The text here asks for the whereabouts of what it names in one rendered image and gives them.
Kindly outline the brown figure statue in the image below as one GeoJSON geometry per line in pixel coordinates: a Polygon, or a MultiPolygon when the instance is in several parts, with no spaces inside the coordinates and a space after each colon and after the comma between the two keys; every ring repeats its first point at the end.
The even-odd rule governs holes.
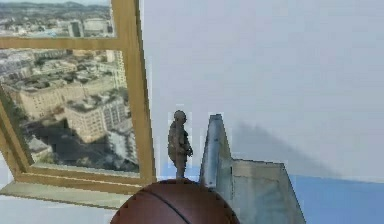
{"type": "Polygon", "coordinates": [[[188,140],[188,132],[184,128],[186,114],[177,110],[168,133],[168,156],[176,167],[176,178],[185,177],[187,158],[193,155],[192,146],[188,140]]]}

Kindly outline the brown basketball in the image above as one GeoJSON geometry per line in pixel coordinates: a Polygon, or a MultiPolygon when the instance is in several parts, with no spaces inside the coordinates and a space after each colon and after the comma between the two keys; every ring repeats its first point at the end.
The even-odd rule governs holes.
{"type": "Polygon", "coordinates": [[[240,224],[214,190],[189,179],[152,183],[131,196],[109,224],[240,224]]]}

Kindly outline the grey metal angular object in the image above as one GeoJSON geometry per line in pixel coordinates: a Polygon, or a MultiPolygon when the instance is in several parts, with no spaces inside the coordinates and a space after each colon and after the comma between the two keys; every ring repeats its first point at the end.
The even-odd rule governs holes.
{"type": "Polygon", "coordinates": [[[233,158],[219,114],[209,118],[199,182],[226,200],[240,224],[307,224],[285,165],[233,158]]]}

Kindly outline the wooden framed window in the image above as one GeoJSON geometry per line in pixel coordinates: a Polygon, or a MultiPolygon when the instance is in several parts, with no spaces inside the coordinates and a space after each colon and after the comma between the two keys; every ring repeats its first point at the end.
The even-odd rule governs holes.
{"type": "Polygon", "coordinates": [[[0,0],[0,195],[117,209],[156,178],[139,0],[0,0]]]}

